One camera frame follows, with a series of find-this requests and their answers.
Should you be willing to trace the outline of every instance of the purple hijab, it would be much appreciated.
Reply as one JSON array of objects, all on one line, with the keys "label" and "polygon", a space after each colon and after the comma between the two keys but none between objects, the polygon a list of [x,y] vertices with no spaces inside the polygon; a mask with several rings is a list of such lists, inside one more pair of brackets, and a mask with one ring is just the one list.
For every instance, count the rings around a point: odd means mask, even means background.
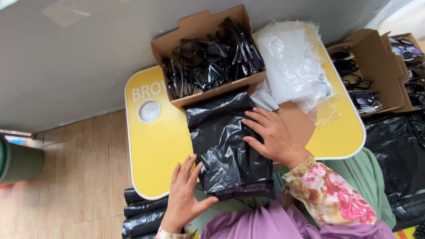
[{"label": "purple hijab", "polygon": [[375,225],[330,226],[321,230],[311,225],[304,215],[291,205],[285,211],[280,202],[271,200],[267,208],[243,209],[213,217],[201,234],[201,239],[339,239],[395,238],[382,221]]}]

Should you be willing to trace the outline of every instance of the pink floral sleeve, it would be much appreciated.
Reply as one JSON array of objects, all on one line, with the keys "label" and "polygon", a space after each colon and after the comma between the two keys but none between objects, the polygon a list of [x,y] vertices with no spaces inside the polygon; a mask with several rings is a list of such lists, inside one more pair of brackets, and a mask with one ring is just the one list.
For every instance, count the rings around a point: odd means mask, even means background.
[{"label": "pink floral sleeve", "polygon": [[330,225],[375,224],[372,207],[339,174],[312,157],[283,177],[282,188],[302,201],[321,227]]},{"label": "pink floral sleeve", "polygon": [[175,234],[164,231],[162,228],[159,228],[158,233],[155,236],[155,239],[193,239],[195,237],[196,231],[191,234]]}]

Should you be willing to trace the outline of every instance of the yellow table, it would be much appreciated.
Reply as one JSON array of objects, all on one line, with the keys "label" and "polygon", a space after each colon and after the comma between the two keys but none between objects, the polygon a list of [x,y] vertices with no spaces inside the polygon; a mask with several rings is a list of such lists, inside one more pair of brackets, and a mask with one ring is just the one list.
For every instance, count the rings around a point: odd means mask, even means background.
[{"label": "yellow table", "polygon": [[[345,159],[363,147],[366,132],[323,44],[318,47],[327,59],[322,67],[340,96],[334,107],[341,116],[323,128],[315,128],[305,148],[316,159]],[[150,200],[168,194],[175,166],[193,154],[185,113],[171,105],[165,87],[162,70],[156,66],[134,74],[125,88],[133,185]],[[143,123],[137,115],[146,99],[155,99],[161,106],[158,118],[151,123]]]}]

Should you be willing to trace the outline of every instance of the woman's right hand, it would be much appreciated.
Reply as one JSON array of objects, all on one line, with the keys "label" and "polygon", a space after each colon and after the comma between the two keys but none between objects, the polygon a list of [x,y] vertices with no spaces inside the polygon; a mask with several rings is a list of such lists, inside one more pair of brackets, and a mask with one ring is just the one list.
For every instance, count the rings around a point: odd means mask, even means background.
[{"label": "woman's right hand", "polygon": [[242,122],[264,139],[262,144],[253,137],[244,137],[244,141],[255,150],[273,161],[286,165],[290,170],[310,156],[276,113],[257,107],[253,110],[254,112],[246,111],[245,114],[258,123],[249,119],[242,119]]}]

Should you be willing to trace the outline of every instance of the open cardboard box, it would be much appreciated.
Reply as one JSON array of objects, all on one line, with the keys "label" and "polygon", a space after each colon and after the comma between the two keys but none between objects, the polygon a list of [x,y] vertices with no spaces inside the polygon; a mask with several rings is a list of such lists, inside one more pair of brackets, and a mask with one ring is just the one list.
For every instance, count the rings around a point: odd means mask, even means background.
[{"label": "open cardboard box", "polygon": [[[414,37],[414,35],[412,33],[399,34],[399,35],[395,35],[395,36],[391,36],[391,37],[395,38],[395,39],[403,37],[403,38],[408,39],[409,41],[413,42],[415,44],[415,47],[421,49],[421,45],[418,43],[418,41],[416,40],[416,38]],[[391,43],[389,42],[388,38],[383,39],[383,41],[384,41],[387,49],[391,49]],[[400,112],[417,111],[420,108],[413,108],[412,103],[409,100],[409,96],[407,95],[406,88],[404,87],[404,82],[409,79],[409,73],[407,71],[406,63],[403,60],[403,56],[397,56],[397,60],[398,60],[398,63],[400,65],[400,68],[401,68],[402,73],[403,73],[403,75],[399,78],[399,84],[400,84],[400,87],[401,87],[401,90],[402,90],[402,95],[403,95],[403,99],[404,99],[404,106],[397,108],[397,109],[394,109],[392,112],[400,113]],[[408,62],[408,64],[409,65],[416,65],[416,64],[419,64],[420,62],[425,62],[425,57],[415,58],[413,61]]]},{"label": "open cardboard box", "polygon": [[327,48],[329,54],[349,48],[360,69],[354,74],[366,80],[373,80],[370,89],[379,91],[375,97],[382,103],[382,110],[361,116],[393,111],[405,105],[399,83],[403,72],[398,57],[391,48],[388,50],[386,47],[383,40],[385,38],[388,40],[387,34],[380,36],[376,30],[361,29],[352,33],[344,42]]},{"label": "open cardboard box", "polygon": [[[230,17],[234,23],[240,23],[247,32],[251,33],[249,16],[243,5],[219,12],[214,15],[211,15],[208,11],[201,11],[179,20],[178,29],[158,37],[150,43],[155,61],[158,63],[158,65],[162,66],[162,57],[171,57],[171,51],[180,45],[180,39],[182,38],[198,38],[202,40],[208,40],[207,34],[214,35],[216,31],[220,31],[218,25],[222,23],[223,20],[227,17]],[[253,85],[262,82],[265,77],[266,72],[263,71],[253,74],[250,77],[227,83],[221,87],[217,87],[209,91],[202,92],[202,90],[195,88],[193,95],[177,100],[173,98],[168,87],[167,93],[171,104],[180,108],[182,106],[190,105],[246,85]],[[166,83],[168,82],[168,79],[165,76],[164,80]]]}]

